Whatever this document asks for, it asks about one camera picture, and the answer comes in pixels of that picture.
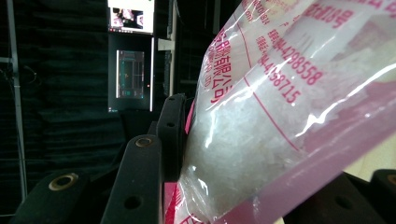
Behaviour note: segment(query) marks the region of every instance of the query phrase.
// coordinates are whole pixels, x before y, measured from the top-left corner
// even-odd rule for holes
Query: plastic bag
[[[174,223],[274,222],[396,131],[396,1],[258,2],[206,52]]]

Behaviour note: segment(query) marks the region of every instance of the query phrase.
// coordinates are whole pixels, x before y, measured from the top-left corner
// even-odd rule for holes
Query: metal frame
[[[11,44],[11,59],[8,59],[8,61],[12,63],[13,82],[14,82],[14,91],[15,91],[15,111],[17,117],[17,131],[18,131],[18,141],[19,141],[18,150],[19,150],[19,163],[20,163],[20,175],[21,175],[21,198],[22,201],[24,201],[27,196],[26,161],[25,161],[25,149],[24,149],[24,138],[23,138],[21,85],[20,85],[20,75],[19,75],[19,67],[18,67],[17,36],[15,32],[14,5],[12,0],[7,0],[7,14],[8,14],[9,39]]]

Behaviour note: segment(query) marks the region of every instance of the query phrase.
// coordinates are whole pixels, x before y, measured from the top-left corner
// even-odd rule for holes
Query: machine part
[[[47,176],[28,194],[10,223],[87,223],[89,183],[90,177],[76,170]]]
[[[157,136],[163,142],[164,181],[177,181],[183,162],[186,96],[176,94],[166,99],[157,124]]]
[[[101,223],[162,223],[161,157],[157,136],[145,134],[129,141]]]

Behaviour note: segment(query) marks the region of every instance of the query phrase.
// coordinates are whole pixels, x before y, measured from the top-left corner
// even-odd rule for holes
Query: bolt hole
[[[347,210],[352,210],[353,208],[352,202],[345,196],[335,196],[335,201],[338,205]]]
[[[72,181],[72,178],[70,176],[65,176],[60,178],[59,180],[56,181],[56,184],[59,186],[65,186],[69,184]]]
[[[132,210],[140,207],[142,199],[140,197],[132,196],[125,200],[124,206],[126,209]]]
[[[146,138],[146,137],[140,138],[135,142],[135,144],[138,147],[148,147],[149,145],[151,145],[151,143],[152,143],[152,140],[150,138]]]

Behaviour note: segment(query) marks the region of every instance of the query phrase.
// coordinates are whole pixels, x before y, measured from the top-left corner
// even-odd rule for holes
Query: transparent plastic bag
[[[245,24],[245,35],[233,17],[209,47],[174,223],[274,222],[395,133],[396,1],[299,4],[286,13],[292,27],[265,50],[254,34],[276,26]],[[235,14],[246,20],[244,6],[252,5]],[[231,53],[210,62],[210,49],[227,41]]]

